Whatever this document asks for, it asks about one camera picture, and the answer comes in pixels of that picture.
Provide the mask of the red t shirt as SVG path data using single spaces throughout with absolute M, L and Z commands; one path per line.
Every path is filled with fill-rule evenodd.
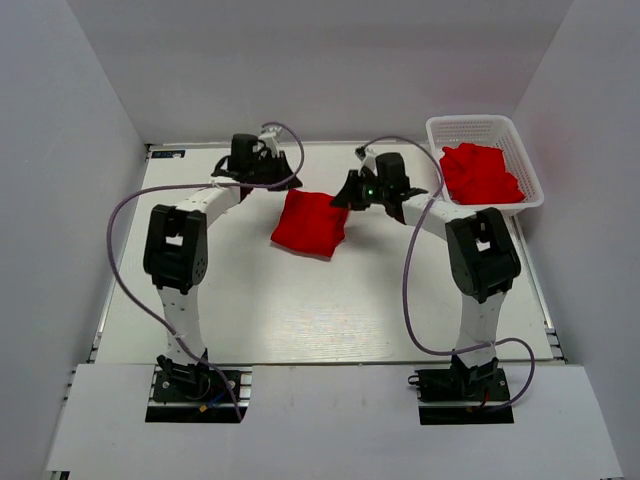
M 333 207 L 332 200 L 325 193 L 289 191 L 271 241 L 298 254 L 331 259 L 345 239 L 349 216 L 348 209 Z

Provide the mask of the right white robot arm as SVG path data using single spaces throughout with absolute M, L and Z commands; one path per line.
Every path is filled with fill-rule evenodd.
M 364 211 L 380 205 L 397 222 L 425 231 L 447 245 L 453 281 L 461 293 L 462 313 L 455 347 L 446 370 L 415 375 L 426 402 L 478 401 L 498 381 L 496 354 L 500 310 L 521 263 L 502 214 L 495 208 L 456 207 L 411 185 L 397 152 L 374 154 L 356 149 L 360 161 L 334 197 L 334 207 Z

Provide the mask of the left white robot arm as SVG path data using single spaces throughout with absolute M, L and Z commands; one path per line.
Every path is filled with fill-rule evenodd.
M 279 147 L 281 131 L 280 125 L 271 123 L 259 135 L 235 134 L 230 154 L 216 164 L 204 188 L 175 205 L 159 204 L 151 211 L 143 268 L 159 294 L 164 320 L 172 327 L 168 350 L 157 361 L 188 398 L 202 398 L 211 387 L 211 374 L 202 363 L 207 348 L 198 307 L 198 287 L 208 268 L 208 228 L 257 185 L 269 191 L 302 185 Z

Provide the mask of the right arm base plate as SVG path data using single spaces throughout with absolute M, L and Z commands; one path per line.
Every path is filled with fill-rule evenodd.
M 416 370 L 407 383 L 417 392 L 421 426 L 508 425 L 514 423 L 511 406 L 498 409 L 510 400 L 505 372 L 497 370 L 493 379 L 483 380 L 463 393 L 448 369 Z

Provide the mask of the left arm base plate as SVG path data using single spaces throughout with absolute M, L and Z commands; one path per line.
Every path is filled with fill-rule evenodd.
M 213 370 L 185 375 L 155 367 L 145 422 L 149 424 L 239 424 L 223 379 Z

